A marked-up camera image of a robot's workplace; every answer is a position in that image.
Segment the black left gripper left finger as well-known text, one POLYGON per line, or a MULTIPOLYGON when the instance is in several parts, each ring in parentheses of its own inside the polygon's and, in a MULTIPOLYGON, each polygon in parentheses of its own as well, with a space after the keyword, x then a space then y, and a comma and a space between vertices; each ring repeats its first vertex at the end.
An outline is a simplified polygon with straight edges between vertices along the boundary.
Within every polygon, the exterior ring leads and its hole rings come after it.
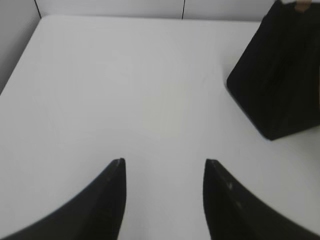
POLYGON ((8 240, 116 240, 127 200, 126 161, 114 159, 79 194, 8 240))

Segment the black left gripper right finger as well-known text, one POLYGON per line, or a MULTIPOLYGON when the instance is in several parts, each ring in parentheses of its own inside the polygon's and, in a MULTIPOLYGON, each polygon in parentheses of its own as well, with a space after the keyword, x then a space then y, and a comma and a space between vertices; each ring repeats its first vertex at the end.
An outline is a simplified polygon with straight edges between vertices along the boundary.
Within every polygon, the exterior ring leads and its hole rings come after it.
POLYGON ((213 240, 318 240, 246 189, 215 159, 207 159, 203 207, 213 240))

